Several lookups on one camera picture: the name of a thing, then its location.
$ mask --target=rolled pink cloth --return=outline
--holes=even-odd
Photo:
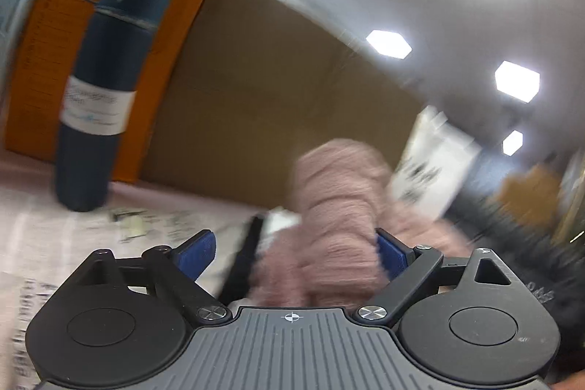
[[[443,250],[465,249],[459,237],[445,237],[454,233],[450,227],[436,228],[391,203],[390,174],[378,151],[352,140],[333,140],[300,157],[292,195],[301,223],[279,231],[256,262],[252,301],[355,309],[388,283],[378,256],[377,227],[407,244],[420,238],[417,243],[440,243]]]

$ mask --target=label on bottle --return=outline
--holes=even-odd
[[[102,88],[71,75],[63,95],[60,119],[82,133],[99,136],[123,133],[135,93]]]

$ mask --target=ribbed gray surface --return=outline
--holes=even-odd
[[[383,329],[340,309],[244,308],[229,325],[198,330],[183,355],[125,390],[450,390],[413,366]],[[522,390],[542,390],[542,382]],[[45,383],[39,390],[59,387]]]

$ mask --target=orange folder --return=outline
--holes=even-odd
[[[140,74],[114,180],[132,182],[139,177],[157,108],[202,2],[171,1]],[[7,149],[54,159],[63,90],[92,14],[93,6],[84,0],[36,0],[12,71]]]

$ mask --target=silver bolt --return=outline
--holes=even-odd
[[[382,319],[386,317],[386,310],[380,306],[364,306],[361,307],[358,311],[359,316],[362,319],[367,319],[368,321],[375,321],[377,319]]]
[[[218,319],[223,319],[227,316],[227,310],[225,307],[221,306],[206,306],[201,307],[200,310],[197,311],[197,314],[201,319],[205,319],[206,321],[217,321]]]

